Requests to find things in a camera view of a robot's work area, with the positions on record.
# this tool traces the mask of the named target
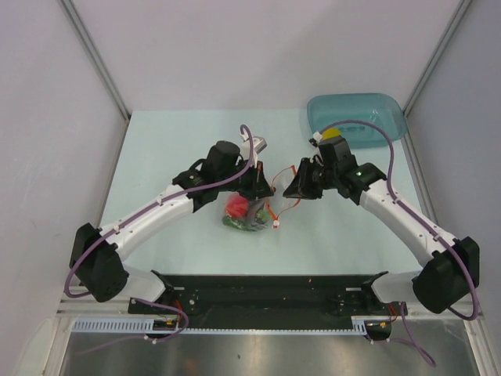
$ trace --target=metal frame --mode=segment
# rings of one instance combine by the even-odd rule
[[[94,41],[91,38],[91,35],[87,31],[87,27],[85,27],[84,22],[82,21],[80,15],[78,14],[77,9],[72,0],[59,0],[60,5],[63,8],[64,13],[67,16],[68,21],[73,27],[75,34],[80,40],[85,53],[91,60],[92,65],[96,69],[97,74],[103,81],[103,84],[111,95],[112,100],[115,103],[118,111],[121,113],[122,117],[126,120],[127,124],[129,119],[131,118],[131,114],[127,110],[127,106],[125,105],[125,101],[122,98],[120,92],[117,89],[117,86],[114,83],[114,80],[111,77],[106,64],[101,57]]]
[[[435,47],[435,50],[431,54],[431,58],[428,60],[427,66],[424,68],[424,71],[421,74],[416,87],[414,88],[409,99],[407,100],[407,103],[404,106],[404,115],[406,117],[408,117],[410,112],[412,111],[414,103],[417,101],[417,98],[423,91],[424,86],[427,84],[428,79],[430,78],[431,74],[438,64],[438,61],[441,59],[445,49],[447,49],[447,46],[451,42],[457,28],[461,24],[461,21],[463,21],[463,18],[466,16],[468,9],[474,1],[476,0],[461,0],[459,5],[456,7],[456,11],[452,15],[451,20],[445,28],[444,33],[440,37],[440,41]]]
[[[454,15],[452,16],[444,34],[441,37],[436,49],[434,50],[432,57],[430,58],[420,80],[416,84],[408,102],[404,106],[404,114],[408,116],[413,109],[413,106],[421,94],[424,86],[427,84],[429,77],[431,76],[434,68],[437,66],[438,61],[442,57],[447,45],[449,45],[453,35],[455,34],[461,21],[467,14],[467,10],[470,8],[474,0],[462,0]],[[82,43],[82,47],[86,51],[88,57],[92,61],[97,74],[101,77],[103,84],[111,95],[117,109],[120,111],[121,115],[126,120],[127,124],[131,117],[128,112],[127,106],[119,93],[117,86],[110,75],[110,72],[106,68],[105,63],[99,51],[97,50],[92,38],[85,27],[81,17],[79,16],[75,5],[72,0],[59,0],[63,11],[66,13],[67,18],[75,30],[76,35]],[[437,222],[436,212],[434,210],[433,203],[431,202],[430,194],[427,185],[424,181],[424,176],[422,169],[420,167],[419,159],[416,155],[416,151],[413,145],[412,136],[410,134],[406,135],[402,139],[404,146],[405,156],[409,163],[409,169],[411,171],[413,182],[416,187],[418,198],[420,200],[420,206],[423,213],[428,216],[434,222]],[[74,287],[74,290],[83,290],[83,287]],[[108,303],[98,303],[94,301],[92,297],[79,298],[76,300],[63,299],[60,303],[58,313],[56,314],[56,319],[59,321],[54,342],[52,344],[51,352],[49,354],[49,359],[47,361],[44,375],[45,376],[57,376],[63,365],[63,358],[66,352],[67,344],[70,338],[71,328],[74,325],[74,321],[77,317],[84,316],[88,318],[92,317],[114,317],[120,319],[134,319],[134,318],[157,318],[154,315],[130,315],[128,314],[128,298],[122,298],[120,296],[116,297]],[[471,308],[470,302],[460,302],[458,307],[460,312],[469,312]],[[442,315],[434,315],[426,311],[420,305],[408,305],[409,317],[413,320],[431,320],[437,317],[443,320],[457,319],[451,313],[445,312]],[[377,320],[377,316],[364,317],[364,316],[354,316],[356,322],[358,320]],[[483,318],[475,320],[473,322],[465,322],[465,329],[467,335],[470,339],[470,345],[473,349],[474,358],[477,362],[480,375],[493,376],[500,374],[501,370],[499,366],[499,360],[497,355],[492,351],[494,349],[491,340],[488,335],[488,329]],[[209,334],[213,334],[214,331],[202,331]],[[220,331],[223,334],[231,333],[230,331]],[[239,334],[247,333],[247,331],[239,331]]]

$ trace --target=plastic bag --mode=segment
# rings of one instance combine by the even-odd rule
[[[265,199],[251,201],[233,193],[226,200],[222,223],[237,230],[255,232],[266,229],[271,218]]]

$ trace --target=blue plastic container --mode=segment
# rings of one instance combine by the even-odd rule
[[[333,94],[316,96],[308,102],[308,121],[312,132],[319,132],[335,121],[355,119],[380,126],[395,141],[407,133],[407,121],[398,103],[385,94]],[[351,148],[386,146],[376,130],[358,124],[338,127]]]

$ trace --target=red wire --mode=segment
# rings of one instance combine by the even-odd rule
[[[174,304],[182,311],[181,302],[179,300],[174,300]],[[181,323],[181,315],[178,315],[178,323]]]
[[[272,180],[272,185],[271,185],[271,188],[273,191],[275,191],[275,188],[274,188],[274,184],[275,184],[275,180],[276,178],[279,177],[279,175],[282,173],[282,172],[285,172],[287,171],[289,168],[292,169],[292,173],[294,174],[294,176],[296,176],[297,172],[296,172],[296,168],[294,165],[290,166],[290,167],[287,167],[287,168],[284,168],[282,171],[280,171],[278,174],[275,175],[275,177],[273,178]],[[279,214],[275,215],[275,213],[273,212],[273,210],[270,208],[270,205],[269,205],[269,200],[267,199],[265,204],[266,204],[266,208],[268,209],[268,212],[269,214],[272,216],[273,220],[277,220],[280,215],[284,212],[286,212],[287,210],[289,209],[292,209],[292,208],[295,208],[297,206],[297,204],[299,204],[301,202],[300,199],[297,199],[296,202],[294,203],[294,205],[290,206],[289,208],[285,208],[283,209],[282,211],[279,212]]]
[[[395,316],[395,318],[391,320],[391,322],[394,323],[398,319],[397,311],[395,311],[395,308],[393,308],[391,304],[388,305],[388,310],[390,311],[390,318],[391,316]]]

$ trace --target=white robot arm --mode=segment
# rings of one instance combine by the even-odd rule
[[[70,260],[69,281],[77,275],[98,302],[122,296],[155,302],[171,286],[159,273],[125,266],[123,261],[156,232],[214,201],[219,192],[236,191],[248,199],[273,195],[258,154],[266,148],[242,126],[240,147],[226,141],[214,145],[207,158],[198,160],[174,178],[172,184],[138,211],[95,229],[87,223],[78,229]]]
[[[375,276],[369,284],[381,302],[417,299],[431,312],[441,313],[468,292],[474,294],[479,281],[479,248],[472,239],[458,240],[426,218],[400,198],[391,177],[373,164],[358,165],[336,129],[319,140],[315,156],[301,160],[283,195],[319,199],[323,190],[336,189],[374,214],[404,242],[423,270]]]

